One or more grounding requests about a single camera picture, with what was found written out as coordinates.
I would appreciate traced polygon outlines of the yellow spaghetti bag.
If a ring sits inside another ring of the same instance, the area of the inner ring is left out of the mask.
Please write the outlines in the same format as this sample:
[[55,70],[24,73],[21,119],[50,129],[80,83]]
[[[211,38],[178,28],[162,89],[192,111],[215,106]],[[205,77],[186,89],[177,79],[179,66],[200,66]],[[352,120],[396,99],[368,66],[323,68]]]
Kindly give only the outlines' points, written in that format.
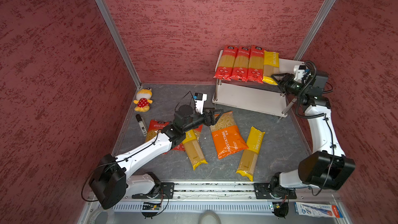
[[195,171],[200,165],[207,164],[202,148],[199,144],[200,130],[193,129],[186,132],[186,138],[182,141],[182,145]]
[[254,173],[262,146],[265,132],[255,127],[251,127],[247,139],[248,148],[243,151],[236,173],[243,177],[247,177],[250,181],[254,181]]
[[264,52],[264,64],[263,64],[263,79],[264,83],[270,85],[277,85],[275,80],[271,78],[273,74],[279,73],[279,53],[272,51]]

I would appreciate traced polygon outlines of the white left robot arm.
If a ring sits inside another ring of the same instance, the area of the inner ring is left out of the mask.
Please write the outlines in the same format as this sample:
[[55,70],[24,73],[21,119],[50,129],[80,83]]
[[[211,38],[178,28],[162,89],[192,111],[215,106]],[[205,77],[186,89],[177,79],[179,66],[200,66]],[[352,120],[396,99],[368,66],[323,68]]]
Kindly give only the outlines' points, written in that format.
[[103,209],[115,206],[126,194],[127,180],[142,166],[166,153],[186,138],[186,133],[201,125],[215,125],[224,110],[207,109],[198,113],[189,105],[179,107],[174,121],[161,128],[155,138],[121,155],[106,154],[86,180]]

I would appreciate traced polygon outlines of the red spaghetti bag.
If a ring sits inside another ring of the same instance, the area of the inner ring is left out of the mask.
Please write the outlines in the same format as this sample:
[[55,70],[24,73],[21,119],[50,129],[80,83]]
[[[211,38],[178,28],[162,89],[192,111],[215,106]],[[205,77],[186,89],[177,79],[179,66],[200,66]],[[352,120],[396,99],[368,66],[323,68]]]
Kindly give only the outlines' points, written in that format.
[[253,45],[250,49],[247,80],[263,83],[264,49]]
[[238,47],[226,45],[218,61],[214,78],[220,80],[231,80],[234,62],[237,56]]
[[250,58],[250,47],[240,46],[232,68],[231,80],[238,80],[241,82],[248,81],[248,67]]

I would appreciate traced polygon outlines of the red macaroni bag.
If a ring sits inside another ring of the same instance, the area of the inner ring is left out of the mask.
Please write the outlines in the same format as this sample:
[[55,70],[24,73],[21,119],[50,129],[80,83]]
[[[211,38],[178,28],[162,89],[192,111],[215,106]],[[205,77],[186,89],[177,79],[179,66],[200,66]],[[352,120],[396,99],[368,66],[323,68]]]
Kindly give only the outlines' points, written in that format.
[[170,123],[169,121],[151,120],[150,125],[148,127],[148,132],[147,132],[145,142],[149,142],[152,139],[154,139],[157,136],[158,131],[162,130],[169,123]]
[[182,141],[181,144],[179,144],[175,148],[173,148],[173,150],[185,151],[184,144],[191,142],[191,141],[198,141],[199,137],[201,135],[201,132],[202,132],[202,128],[203,128],[203,126],[201,125],[196,129],[186,132],[185,139]]

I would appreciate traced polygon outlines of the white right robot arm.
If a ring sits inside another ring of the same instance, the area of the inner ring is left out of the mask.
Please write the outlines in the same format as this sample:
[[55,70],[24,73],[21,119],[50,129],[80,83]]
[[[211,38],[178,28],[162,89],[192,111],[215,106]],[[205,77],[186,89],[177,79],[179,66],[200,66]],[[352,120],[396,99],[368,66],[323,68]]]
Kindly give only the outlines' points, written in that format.
[[296,170],[276,173],[269,183],[255,184],[255,191],[264,199],[296,199],[300,188],[339,190],[356,168],[347,158],[336,137],[331,104],[323,96],[328,75],[304,65],[296,66],[292,74],[274,74],[278,87],[295,96],[293,103],[303,108],[296,116],[308,121],[313,151]]

